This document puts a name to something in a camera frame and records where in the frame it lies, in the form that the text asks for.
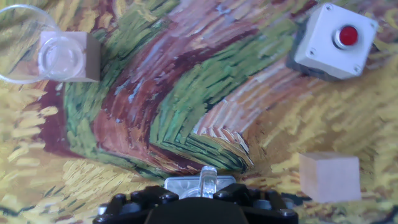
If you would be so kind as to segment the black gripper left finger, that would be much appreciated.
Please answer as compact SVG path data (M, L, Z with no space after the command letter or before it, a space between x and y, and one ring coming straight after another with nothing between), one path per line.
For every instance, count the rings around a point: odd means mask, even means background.
M130 194L117 194L100 209L93 224L144 223L159 205L177 201L179 196L161 186L146 187Z

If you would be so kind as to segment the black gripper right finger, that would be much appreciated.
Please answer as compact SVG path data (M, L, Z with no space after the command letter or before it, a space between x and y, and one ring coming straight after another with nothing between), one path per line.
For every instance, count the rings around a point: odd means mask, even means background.
M237 205L248 223L298 224L299 215L275 190L250 189L230 184L213 194L215 200Z

